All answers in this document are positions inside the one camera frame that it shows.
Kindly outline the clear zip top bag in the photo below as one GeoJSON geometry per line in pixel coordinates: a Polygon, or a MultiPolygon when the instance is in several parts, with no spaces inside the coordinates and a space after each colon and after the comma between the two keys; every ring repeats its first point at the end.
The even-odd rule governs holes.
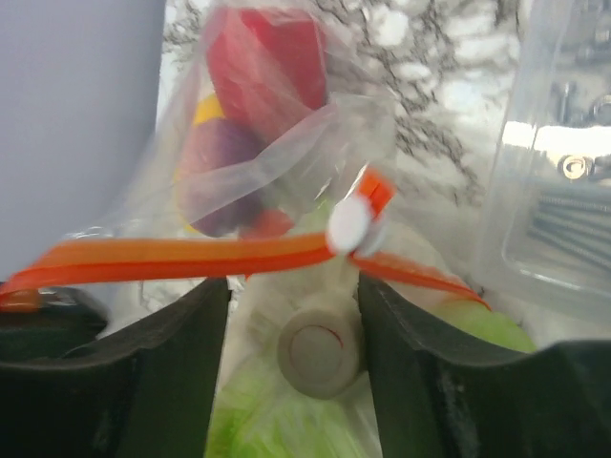
{"type": "Polygon", "coordinates": [[[356,55],[347,27],[328,23],[307,1],[214,1],[125,197],[90,227],[66,235],[13,274],[1,287],[1,299],[59,286],[250,277],[341,258],[379,280],[416,286],[443,299],[475,300],[476,293],[459,277],[402,254],[390,240],[399,225],[394,132],[393,97],[356,55]],[[240,231],[207,237],[184,219],[177,203],[176,174],[191,131],[213,118],[230,119],[209,75],[204,36],[214,10],[225,6],[305,10],[319,21],[326,39],[325,105],[275,141],[263,141],[263,151],[250,162],[264,210],[281,210],[293,221],[275,239],[240,239],[240,231]]]}

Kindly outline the purple onion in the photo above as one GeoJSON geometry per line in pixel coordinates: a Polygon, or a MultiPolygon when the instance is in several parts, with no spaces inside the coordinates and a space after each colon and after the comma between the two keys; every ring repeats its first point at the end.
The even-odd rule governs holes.
{"type": "Polygon", "coordinates": [[[256,134],[230,119],[193,128],[176,180],[179,211],[195,230],[219,238],[259,223],[264,204],[250,162],[263,149],[256,134]]]}

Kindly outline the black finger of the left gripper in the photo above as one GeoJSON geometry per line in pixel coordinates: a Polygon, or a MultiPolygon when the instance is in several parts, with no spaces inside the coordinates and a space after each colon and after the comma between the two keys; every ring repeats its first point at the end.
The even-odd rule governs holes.
{"type": "Polygon", "coordinates": [[[101,302],[73,287],[12,293],[1,299],[1,360],[58,358],[107,326],[101,302]]]}

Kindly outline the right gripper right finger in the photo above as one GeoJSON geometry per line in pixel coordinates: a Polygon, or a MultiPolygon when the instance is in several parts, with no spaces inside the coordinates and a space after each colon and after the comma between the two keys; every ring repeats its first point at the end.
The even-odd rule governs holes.
{"type": "Polygon", "coordinates": [[[387,457],[606,457],[610,344],[525,354],[479,340],[362,277],[358,301],[387,457]]]}

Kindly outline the red bell pepper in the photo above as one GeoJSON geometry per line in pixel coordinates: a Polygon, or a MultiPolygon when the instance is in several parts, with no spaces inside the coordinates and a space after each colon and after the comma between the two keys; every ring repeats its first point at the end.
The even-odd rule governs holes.
{"type": "Polygon", "coordinates": [[[325,105],[326,39],[305,10],[218,7],[206,63],[226,117],[271,143],[325,105]]]}

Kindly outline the white cauliflower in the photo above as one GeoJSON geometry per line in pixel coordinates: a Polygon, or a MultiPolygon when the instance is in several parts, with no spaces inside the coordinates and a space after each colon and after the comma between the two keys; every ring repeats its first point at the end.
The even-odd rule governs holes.
{"type": "Polygon", "coordinates": [[[231,314],[209,457],[382,457],[358,305],[336,258],[253,276],[231,314]]]}

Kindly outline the orange carrot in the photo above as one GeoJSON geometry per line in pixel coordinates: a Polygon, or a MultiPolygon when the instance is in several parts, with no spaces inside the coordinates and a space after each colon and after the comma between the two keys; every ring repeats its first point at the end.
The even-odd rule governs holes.
{"type": "Polygon", "coordinates": [[[275,239],[293,227],[292,219],[278,209],[262,211],[247,227],[240,230],[240,239],[275,239]]]}

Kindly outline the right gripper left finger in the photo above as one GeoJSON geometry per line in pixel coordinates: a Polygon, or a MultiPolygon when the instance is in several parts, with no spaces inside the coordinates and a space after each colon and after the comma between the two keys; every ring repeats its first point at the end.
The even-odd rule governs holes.
{"type": "Polygon", "coordinates": [[[230,292],[207,280],[58,358],[1,360],[5,457],[201,457],[230,292]]]}

